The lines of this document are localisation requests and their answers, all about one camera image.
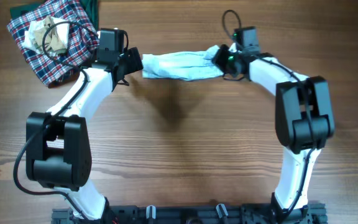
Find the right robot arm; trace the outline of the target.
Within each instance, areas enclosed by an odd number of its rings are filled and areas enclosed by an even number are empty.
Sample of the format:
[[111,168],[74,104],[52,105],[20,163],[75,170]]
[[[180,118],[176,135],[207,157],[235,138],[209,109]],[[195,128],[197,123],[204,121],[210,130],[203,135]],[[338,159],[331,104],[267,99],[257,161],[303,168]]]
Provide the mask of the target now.
[[224,75],[257,83],[275,97],[275,132],[283,146],[271,203],[243,209],[242,221],[327,223],[325,206],[308,201],[314,164],[335,129],[327,81],[296,73],[270,53],[262,53],[255,27],[239,27],[230,37],[234,49],[220,46],[212,62]]

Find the light blue striped baby pants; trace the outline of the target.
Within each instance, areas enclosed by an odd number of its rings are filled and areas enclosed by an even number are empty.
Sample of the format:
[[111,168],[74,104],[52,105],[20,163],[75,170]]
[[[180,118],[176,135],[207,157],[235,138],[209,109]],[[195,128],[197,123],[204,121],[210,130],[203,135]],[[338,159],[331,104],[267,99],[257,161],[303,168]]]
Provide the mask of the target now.
[[163,55],[143,54],[142,77],[194,81],[221,77],[223,72],[212,62],[219,47],[205,51],[174,52]]

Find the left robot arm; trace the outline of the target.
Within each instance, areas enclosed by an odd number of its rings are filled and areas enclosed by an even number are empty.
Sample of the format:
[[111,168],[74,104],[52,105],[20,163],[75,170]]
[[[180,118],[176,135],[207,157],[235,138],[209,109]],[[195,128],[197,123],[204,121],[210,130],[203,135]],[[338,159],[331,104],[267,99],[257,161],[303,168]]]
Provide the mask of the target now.
[[25,170],[47,194],[70,204],[53,213],[53,223],[116,223],[108,199],[90,180],[92,157],[87,122],[125,76],[143,69],[137,48],[129,48],[127,32],[98,31],[99,46],[69,92],[45,113],[26,122]]

